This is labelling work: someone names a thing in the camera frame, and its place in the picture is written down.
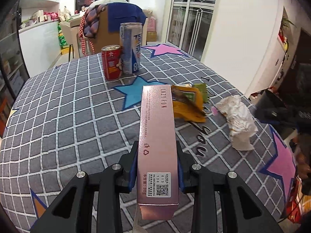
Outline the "pink Lazy Fun carton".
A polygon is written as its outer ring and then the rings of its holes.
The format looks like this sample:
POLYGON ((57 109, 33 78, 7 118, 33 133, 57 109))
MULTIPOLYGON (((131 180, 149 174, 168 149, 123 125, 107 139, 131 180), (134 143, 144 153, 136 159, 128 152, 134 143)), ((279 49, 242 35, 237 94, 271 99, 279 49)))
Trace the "pink Lazy Fun carton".
POLYGON ((179 206, 179 183, 170 85, 143 87, 136 184, 143 220, 173 217, 179 206))

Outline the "white paper bag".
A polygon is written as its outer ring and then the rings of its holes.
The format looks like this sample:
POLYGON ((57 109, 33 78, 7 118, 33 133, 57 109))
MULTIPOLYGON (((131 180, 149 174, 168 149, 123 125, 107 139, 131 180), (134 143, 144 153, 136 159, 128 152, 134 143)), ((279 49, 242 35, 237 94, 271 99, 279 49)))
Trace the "white paper bag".
POLYGON ((238 151, 254 150, 250 138, 257 133, 258 128, 241 96, 228 96, 215 104, 215 107, 226 117, 232 147, 238 151))

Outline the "black round trash bin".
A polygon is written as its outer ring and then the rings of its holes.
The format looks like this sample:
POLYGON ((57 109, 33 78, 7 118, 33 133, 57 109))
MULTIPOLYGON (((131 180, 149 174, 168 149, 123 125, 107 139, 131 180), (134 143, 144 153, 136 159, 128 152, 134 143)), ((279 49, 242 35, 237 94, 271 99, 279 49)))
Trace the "black round trash bin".
POLYGON ((257 102, 254 117, 261 123, 270 124, 274 127, 297 127, 293 111, 269 90, 265 90, 257 102))

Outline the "grey checkered star tablecloth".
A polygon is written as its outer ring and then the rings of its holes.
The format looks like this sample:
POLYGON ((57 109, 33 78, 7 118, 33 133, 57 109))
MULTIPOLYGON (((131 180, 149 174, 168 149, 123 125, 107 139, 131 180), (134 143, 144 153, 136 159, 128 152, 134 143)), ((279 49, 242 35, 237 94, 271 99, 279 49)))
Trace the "grey checkered star tablecloth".
MULTIPOLYGON (((30 78, 13 106, 1 144, 1 204, 19 232, 29 232, 39 210, 49 206, 78 172, 101 172, 117 163, 139 138, 140 105, 124 109, 138 83, 204 82, 206 110, 239 91, 193 57, 152 57, 142 49, 138 75, 105 80, 101 56, 64 63, 30 78)), ((209 113, 203 124, 176 120, 184 152, 209 170, 235 171, 274 218, 284 213, 280 179, 261 173, 276 154, 268 125, 256 123, 252 151, 237 151, 224 116, 209 113)))

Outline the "yellow orange snack bag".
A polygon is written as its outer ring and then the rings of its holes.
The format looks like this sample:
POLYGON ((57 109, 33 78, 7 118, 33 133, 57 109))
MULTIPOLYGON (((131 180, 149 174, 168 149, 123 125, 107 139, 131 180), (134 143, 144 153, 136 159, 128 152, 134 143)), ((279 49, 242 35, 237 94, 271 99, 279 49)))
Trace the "yellow orange snack bag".
POLYGON ((189 85, 171 85, 174 118, 186 122, 204 123, 204 97, 197 88, 189 85))

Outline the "glass door display fridge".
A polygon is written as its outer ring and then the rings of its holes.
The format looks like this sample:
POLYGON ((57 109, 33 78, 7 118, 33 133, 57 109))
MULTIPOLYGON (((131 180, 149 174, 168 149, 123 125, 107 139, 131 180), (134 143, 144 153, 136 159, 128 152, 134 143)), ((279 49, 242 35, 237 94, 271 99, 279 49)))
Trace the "glass door display fridge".
POLYGON ((14 102, 30 78, 19 41, 21 8, 17 1, 1 24, 1 137, 10 117, 14 102))

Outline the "red drink can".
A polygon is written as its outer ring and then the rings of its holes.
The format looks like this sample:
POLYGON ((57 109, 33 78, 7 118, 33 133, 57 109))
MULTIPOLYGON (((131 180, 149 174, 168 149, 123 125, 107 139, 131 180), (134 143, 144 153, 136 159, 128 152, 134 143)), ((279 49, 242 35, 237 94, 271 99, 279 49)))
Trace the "red drink can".
POLYGON ((108 45, 101 49, 102 66, 105 79, 114 81, 122 74, 121 47, 120 45, 108 45))

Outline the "white counter cabinet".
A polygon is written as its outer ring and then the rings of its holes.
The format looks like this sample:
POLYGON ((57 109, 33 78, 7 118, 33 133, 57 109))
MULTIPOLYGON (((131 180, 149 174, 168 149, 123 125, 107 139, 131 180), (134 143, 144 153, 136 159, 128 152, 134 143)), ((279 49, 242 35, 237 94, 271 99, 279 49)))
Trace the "white counter cabinet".
POLYGON ((44 22, 19 30, 22 55, 30 77, 52 67, 61 55, 58 22, 44 22))

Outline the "tall blue white can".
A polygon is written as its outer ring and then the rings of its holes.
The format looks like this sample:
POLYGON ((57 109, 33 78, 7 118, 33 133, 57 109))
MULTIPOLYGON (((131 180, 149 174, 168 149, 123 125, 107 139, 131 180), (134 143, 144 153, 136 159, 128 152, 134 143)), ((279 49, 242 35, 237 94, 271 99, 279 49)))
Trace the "tall blue white can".
POLYGON ((135 74, 139 71, 141 44, 142 24, 122 23, 120 25, 120 45, 124 74, 135 74))

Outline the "cardboard box with blue cloth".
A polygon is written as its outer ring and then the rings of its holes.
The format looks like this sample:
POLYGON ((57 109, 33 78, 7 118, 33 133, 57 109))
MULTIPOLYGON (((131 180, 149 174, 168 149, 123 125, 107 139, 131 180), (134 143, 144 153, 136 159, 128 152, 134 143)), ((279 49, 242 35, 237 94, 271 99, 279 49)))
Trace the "cardboard box with blue cloth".
POLYGON ((141 23, 145 24, 146 15, 137 5, 124 2, 109 2, 98 0, 91 4, 83 14, 79 24, 79 40, 81 42, 82 54, 87 55, 85 40, 94 40, 98 36, 100 14, 107 12, 107 31, 118 33, 122 23, 141 23))

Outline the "pink plastic stool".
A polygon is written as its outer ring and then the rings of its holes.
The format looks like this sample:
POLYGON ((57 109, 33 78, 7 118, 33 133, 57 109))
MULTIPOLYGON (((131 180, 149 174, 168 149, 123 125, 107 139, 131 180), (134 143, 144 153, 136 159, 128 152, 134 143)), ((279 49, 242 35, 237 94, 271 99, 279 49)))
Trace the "pink plastic stool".
POLYGON ((148 18, 147 32, 156 32, 156 19, 154 16, 148 18))

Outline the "glass balcony door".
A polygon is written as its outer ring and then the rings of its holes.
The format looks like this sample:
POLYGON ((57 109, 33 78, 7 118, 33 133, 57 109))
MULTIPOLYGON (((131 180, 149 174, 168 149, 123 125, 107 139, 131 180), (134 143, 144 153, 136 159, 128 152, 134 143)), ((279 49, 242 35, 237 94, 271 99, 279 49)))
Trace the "glass balcony door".
POLYGON ((171 0, 166 41, 201 60, 216 0, 171 0))

